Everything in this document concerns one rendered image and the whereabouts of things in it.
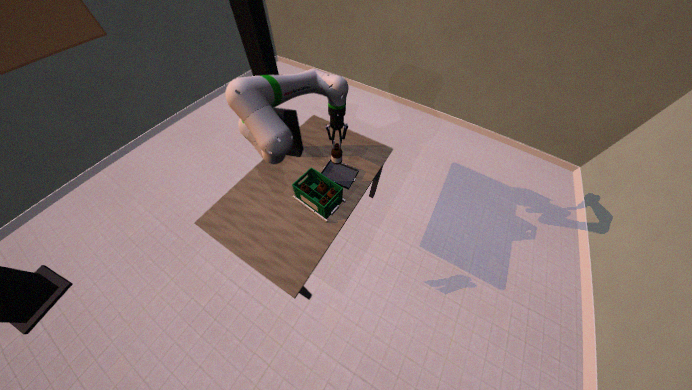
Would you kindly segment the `brown glass bottle with cream label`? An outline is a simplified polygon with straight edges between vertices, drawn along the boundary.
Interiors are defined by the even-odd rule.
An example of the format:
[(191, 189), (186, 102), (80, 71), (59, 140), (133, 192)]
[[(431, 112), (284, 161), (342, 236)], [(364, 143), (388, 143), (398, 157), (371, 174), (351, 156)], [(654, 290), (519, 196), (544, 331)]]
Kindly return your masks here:
[(331, 151), (331, 161), (336, 165), (342, 163), (342, 149), (340, 149), (338, 143), (334, 145), (334, 149)]

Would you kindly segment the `green plastic crate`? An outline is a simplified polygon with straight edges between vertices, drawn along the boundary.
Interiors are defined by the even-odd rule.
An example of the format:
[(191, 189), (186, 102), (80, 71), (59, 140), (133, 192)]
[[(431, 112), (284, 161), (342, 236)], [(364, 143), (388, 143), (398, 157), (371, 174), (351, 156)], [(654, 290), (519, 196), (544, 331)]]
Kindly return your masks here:
[[(298, 184), (307, 175), (308, 177), (305, 180), (303, 180), (300, 184)], [(322, 199), (322, 197), (325, 197), (327, 199), (328, 192), (324, 196), (317, 192), (317, 185), (319, 185), (321, 181), (323, 181), (324, 184), (327, 185), (328, 192), (331, 188), (334, 188), (334, 190), (337, 192), (335, 196), (331, 200), (329, 200), (329, 202), (325, 206), (321, 205), (319, 201)], [(311, 192), (308, 195), (302, 190), (300, 190), (302, 183), (305, 183), (307, 186), (310, 187)], [(331, 215), (331, 212), (337, 207), (337, 205), (340, 205), (342, 203), (343, 188), (335, 182), (333, 182), (332, 180), (330, 180), (329, 178), (327, 178), (326, 176), (316, 171), (315, 169), (313, 169), (312, 167), (306, 173), (304, 173), (298, 180), (296, 180), (292, 184), (292, 186), (296, 197), (302, 202), (304, 202), (306, 205), (308, 205), (310, 208), (312, 208), (314, 211), (316, 211), (318, 214), (323, 216), (325, 219), (327, 219)]]

